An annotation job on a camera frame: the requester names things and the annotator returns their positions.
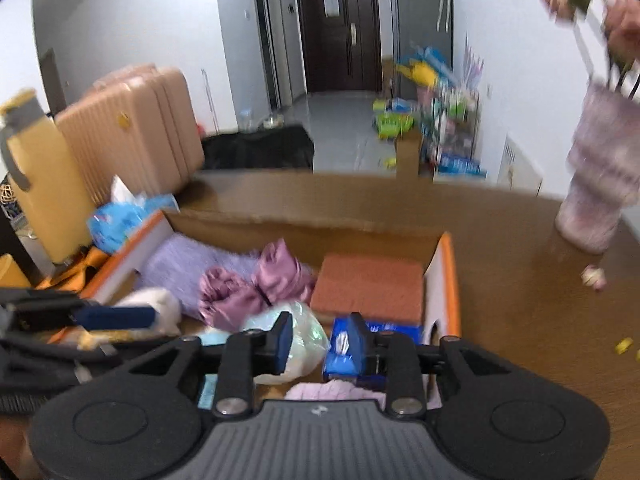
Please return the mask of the blue pocket tissue pack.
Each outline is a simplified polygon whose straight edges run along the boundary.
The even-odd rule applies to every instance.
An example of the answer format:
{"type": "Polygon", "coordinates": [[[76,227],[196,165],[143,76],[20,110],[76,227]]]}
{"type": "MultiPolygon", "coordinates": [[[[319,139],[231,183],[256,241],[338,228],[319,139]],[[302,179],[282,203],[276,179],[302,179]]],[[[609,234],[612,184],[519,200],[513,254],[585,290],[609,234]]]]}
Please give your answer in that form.
{"type": "Polygon", "coordinates": [[[365,358],[373,356],[375,349],[374,337],[361,338],[349,318],[336,318],[322,367],[323,380],[341,379],[358,387],[383,391],[386,376],[378,368],[369,373],[363,364],[365,358]]]}

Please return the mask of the white yellow plush mouse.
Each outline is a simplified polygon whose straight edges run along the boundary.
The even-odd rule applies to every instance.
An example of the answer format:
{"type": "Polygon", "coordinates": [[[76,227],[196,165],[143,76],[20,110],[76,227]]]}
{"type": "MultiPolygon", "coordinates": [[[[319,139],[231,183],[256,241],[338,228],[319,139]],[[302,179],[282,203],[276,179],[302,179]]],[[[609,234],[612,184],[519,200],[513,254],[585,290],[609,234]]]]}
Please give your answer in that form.
{"type": "Polygon", "coordinates": [[[90,301],[75,315],[75,324],[62,328],[48,344],[94,350],[102,344],[146,341],[181,335],[180,300],[163,287],[147,287],[101,304],[90,301]]]}

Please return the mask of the orange cloth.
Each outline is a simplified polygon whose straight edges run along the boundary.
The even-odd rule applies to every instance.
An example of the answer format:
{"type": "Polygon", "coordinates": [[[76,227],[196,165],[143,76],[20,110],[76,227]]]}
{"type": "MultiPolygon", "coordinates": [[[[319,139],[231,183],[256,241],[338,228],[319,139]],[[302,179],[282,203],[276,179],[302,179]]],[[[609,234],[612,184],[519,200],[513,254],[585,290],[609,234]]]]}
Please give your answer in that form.
{"type": "Polygon", "coordinates": [[[81,248],[76,256],[58,264],[36,289],[82,292],[109,258],[109,254],[94,246],[81,248]]]}

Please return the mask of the pink fuzzy cloth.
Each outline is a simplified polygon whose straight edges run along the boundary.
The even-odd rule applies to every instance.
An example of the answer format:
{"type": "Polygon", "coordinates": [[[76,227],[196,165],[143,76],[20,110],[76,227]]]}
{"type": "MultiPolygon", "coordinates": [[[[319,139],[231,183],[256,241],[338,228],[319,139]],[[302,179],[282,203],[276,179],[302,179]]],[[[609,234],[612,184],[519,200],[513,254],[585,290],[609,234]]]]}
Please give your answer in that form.
{"type": "MultiPolygon", "coordinates": [[[[435,393],[428,393],[426,385],[421,382],[420,394],[418,388],[396,389],[398,398],[408,398],[413,394],[419,398],[428,410],[436,410],[444,405],[442,396],[435,393]]],[[[353,382],[346,380],[332,379],[329,382],[300,382],[288,389],[284,395],[284,400],[294,402],[333,402],[333,401],[359,401],[375,400],[382,410],[385,410],[388,395],[384,391],[374,391],[356,386],[353,382]]]]}

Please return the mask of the red brown sponge block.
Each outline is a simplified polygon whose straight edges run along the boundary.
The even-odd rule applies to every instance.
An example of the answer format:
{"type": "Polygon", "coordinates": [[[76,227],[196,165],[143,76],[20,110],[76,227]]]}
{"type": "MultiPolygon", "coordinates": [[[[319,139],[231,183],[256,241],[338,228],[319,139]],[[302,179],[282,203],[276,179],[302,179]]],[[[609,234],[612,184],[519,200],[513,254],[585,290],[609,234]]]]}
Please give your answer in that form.
{"type": "Polygon", "coordinates": [[[390,257],[329,254],[311,295],[311,310],[323,316],[360,313],[378,322],[418,325],[424,309],[424,267],[390,257]]]}

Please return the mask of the white plastic bag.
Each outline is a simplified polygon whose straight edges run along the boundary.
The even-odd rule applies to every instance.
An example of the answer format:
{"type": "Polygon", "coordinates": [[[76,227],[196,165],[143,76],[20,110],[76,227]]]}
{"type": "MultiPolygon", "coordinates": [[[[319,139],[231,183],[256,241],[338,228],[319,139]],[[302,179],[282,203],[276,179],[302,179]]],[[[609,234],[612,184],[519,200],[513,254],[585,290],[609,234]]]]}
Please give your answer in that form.
{"type": "Polygon", "coordinates": [[[255,378],[262,386],[280,386],[295,382],[311,374],[326,357],[329,338],[321,323],[303,302],[280,302],[274,307],[250,316],[241,330],[271,330],[282,312],[288,312],[293,320],[293,339],[288,352],[288,362],[281,375],[263,374],[255,378]]]}

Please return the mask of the purple fuzzy cloth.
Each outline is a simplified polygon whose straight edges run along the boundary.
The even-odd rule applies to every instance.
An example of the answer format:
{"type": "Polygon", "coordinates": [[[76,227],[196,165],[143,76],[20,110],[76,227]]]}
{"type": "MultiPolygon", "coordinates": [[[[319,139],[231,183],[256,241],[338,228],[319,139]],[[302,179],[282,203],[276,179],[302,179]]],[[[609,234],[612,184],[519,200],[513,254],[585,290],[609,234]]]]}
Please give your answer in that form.
{"type": "Polygon", "coordinates": [[[174,233],[137,270],[134,290],[167,289],[179,300],[183,315],[199,320],[198,295],[202,275],[213,266],[221,266],[248,280],[257,266],[259,255],[257,250],[245,254],[227,252],[174,233]]]}

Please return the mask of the yellow mug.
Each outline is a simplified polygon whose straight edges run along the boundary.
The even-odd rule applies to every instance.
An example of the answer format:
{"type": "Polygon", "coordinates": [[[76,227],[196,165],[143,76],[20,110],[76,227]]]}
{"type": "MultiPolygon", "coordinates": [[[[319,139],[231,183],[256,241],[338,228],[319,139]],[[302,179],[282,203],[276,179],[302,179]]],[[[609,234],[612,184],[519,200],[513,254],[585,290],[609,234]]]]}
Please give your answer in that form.
{"type": "Polygon", "coordinates": [[[0,286],[4,288],[31,288],[32,284],[10,254],[0,257],[0,286]]]}

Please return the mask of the orange red cardboard box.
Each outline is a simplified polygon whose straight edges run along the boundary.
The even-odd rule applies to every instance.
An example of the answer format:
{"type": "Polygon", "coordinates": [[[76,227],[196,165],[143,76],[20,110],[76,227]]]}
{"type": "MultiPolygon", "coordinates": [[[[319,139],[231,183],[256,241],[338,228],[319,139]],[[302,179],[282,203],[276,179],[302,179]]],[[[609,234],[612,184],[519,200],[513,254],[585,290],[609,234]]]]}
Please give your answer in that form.
{"type": "MultiPolygon", "coordinates": [[[[393,232],[372,226],[322,226],[318,223],[205,218],[186,212],[157,212],[146,219],[118,252],[111,255],[81,295],[101,304],[110,304],[135,292],[137,270],[174,233],[236,254],[252,250],[262,253],[269,243],[283,238],[293,256],[314,272],[316,283],[322,262],[329,254],[403,258],[420,262],[424,267],[425,285],[421,323],[404,325],[366,318],[364,320],[372,330],[396,330],[421,344],[434,344],[441,336],[459,333],[458,281],[451,237],[448,234],[432,235],[421,231],[393,232]]],[[[330,342],[336,318],[311,311],[321,323],[330,342]]],[[[182,314],[181,335],[198,336],[201,330],[209,327],[213,326],[206,325],[201,319],[182,314]]],[[[324,360],[311,374],[295,382],[264,387],[271,389],[277,396],[284,396],[289,388],[300,382],[323,384],[323,363],[324,360]]]]}

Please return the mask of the yellow thermos bottle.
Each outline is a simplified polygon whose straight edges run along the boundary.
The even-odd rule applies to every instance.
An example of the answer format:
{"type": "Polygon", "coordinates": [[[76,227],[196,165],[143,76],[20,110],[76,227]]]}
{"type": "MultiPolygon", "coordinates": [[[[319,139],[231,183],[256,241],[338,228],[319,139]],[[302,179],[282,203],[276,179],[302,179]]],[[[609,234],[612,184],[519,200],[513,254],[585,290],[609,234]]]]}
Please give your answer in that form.
{"type": "Polygon", "coordinates": [[[35,90],[1,105],[1,156],[17,203],[49,259],[61,263],[91,243],[94,203],[62,132],[35,90]]]}

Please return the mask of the black duffel bag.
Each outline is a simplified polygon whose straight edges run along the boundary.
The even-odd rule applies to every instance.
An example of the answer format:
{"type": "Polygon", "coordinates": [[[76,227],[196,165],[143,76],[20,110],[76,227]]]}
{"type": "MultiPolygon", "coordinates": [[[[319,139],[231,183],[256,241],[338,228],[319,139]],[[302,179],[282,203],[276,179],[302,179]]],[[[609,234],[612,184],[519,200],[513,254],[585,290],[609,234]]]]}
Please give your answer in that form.
{"type": "Polygon", "coordinates": [[[299,124],[202,140],[203,170],[314,169],[314,141],[299,124]]]}

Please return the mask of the pink ceramic vase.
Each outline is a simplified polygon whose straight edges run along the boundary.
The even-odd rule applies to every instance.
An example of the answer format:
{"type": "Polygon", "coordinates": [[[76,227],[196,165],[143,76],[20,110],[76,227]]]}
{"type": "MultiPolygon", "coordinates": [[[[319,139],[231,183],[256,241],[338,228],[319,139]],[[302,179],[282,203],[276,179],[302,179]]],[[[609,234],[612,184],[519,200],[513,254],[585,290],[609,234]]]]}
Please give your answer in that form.
{"type": "Polygon", "coordinates": [[[555,226],[584,252],[605,252],[625,208],[639,203],[639,104],[590,82],[573,144],[573,168],[555,226]]]}

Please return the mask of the dark brown door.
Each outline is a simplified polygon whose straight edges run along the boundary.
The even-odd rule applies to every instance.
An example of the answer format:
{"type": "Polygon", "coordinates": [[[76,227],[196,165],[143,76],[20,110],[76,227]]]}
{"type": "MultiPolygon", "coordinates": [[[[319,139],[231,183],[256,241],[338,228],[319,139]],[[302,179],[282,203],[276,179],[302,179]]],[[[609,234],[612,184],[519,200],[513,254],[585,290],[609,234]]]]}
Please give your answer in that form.
{"type": "Polygon", "coordinates": [[[297,3],[307,91],[380,91],[378,0],[297,3]]]}

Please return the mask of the grey refrigerator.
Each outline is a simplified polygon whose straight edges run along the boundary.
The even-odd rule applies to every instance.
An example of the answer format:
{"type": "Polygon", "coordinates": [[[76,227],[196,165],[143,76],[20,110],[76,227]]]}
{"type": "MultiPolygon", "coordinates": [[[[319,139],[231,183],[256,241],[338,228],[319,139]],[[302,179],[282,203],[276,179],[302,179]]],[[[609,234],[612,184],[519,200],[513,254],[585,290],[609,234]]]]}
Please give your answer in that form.
{"type": "Polygon", "coordinates": [[[410,58],[432,48],[439,61],[452,67],[452,0],[392,0],[394,61],[408,65],[410,58]]]}

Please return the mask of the dried pink roses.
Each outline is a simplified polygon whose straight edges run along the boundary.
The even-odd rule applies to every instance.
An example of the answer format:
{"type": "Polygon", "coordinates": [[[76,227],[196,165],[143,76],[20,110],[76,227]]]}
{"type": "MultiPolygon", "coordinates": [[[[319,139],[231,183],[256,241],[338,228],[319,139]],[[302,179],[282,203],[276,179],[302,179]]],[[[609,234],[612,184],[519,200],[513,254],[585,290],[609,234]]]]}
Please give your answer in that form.
{"type": "Polygon", "coordinates": [[[585,66],[588,81],[600,81],[608,90],[631,101],[639,101],[639,60],[624,58],[608,45],[611,32],[605,26],[608,4],[613,0],[541,0],[549,18],[567,27],[585,66]],[[584,28],[592,32],[603,49],[604,69],[599,70],[587,40],[584,28]]]}

